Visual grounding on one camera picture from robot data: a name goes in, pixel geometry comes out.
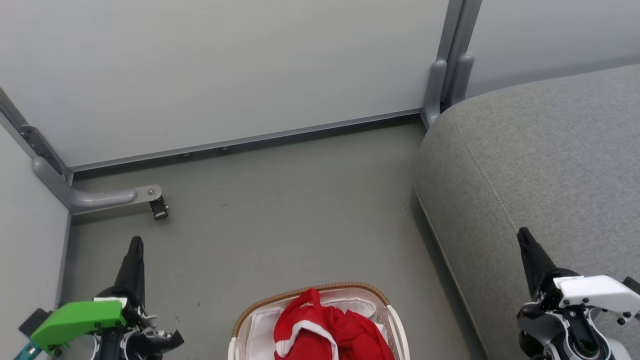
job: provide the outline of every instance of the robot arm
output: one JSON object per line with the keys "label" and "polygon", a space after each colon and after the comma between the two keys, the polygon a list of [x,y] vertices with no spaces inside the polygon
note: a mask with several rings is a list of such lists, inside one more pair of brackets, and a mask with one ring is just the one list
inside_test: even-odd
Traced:
{"label": "robot arm", "polygon": [[584,277],[558,268],[526,227],[518,233],[531,301],[518,313],[520,347],[532,359],[630,360],[624,346],[593,323],[596,309],[612,311],[624,325],[640,312],[640,286],[605,276]]}
{"label": "robot arm", "polygon": [[30,342],[15,360],[34,360],[43,351],[58,357],[69,341],[87,334],[100,338],[93,354],[98,360],[162,359],[184,340],[179,331],[158,331],[155,317],[145,310],[143,242],[135,236],[112,287],[93,301],[71,302],[49,312],[38,309],[19,327]]}

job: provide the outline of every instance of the gray sofa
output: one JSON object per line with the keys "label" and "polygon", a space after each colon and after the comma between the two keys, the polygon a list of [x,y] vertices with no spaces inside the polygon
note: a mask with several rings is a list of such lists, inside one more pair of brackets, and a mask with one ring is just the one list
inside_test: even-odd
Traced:
{"label": "gray sofa", "polygon": [[[516,232],[558,266],[640,279],[640,65],[518,85],[445,111],[415,185],[489,359],[525,359]],[[640,322],[597,318],[640,359]]]}

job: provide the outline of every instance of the baseboard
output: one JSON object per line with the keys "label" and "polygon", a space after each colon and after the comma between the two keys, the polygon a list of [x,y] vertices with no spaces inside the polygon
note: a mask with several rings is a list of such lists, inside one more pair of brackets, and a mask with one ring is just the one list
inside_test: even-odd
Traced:
{"label": "baseboard", "polygon": [[348,133],[355,133],[375,129],[378,127],[397,126],[413,122],[422,122],[420,111],[422,109],[412,109],[366,117],[360,119],[334,122],[318,126],[304,127],[302,129],[282,131],[237,140],[209,143],[192,147],[184,147],[169,151],[155,152],[128,158],[102,161],[87,165],[71,167],[74,173],[74,180],[79,181],[94,177],[117,174],[139,170],[142,168],[160,167],[185,161],[223,156],[244,151],[263,149],[266,147],[280,146],[290,143],[304,142],[325,138],[329,136],[339,136]]}

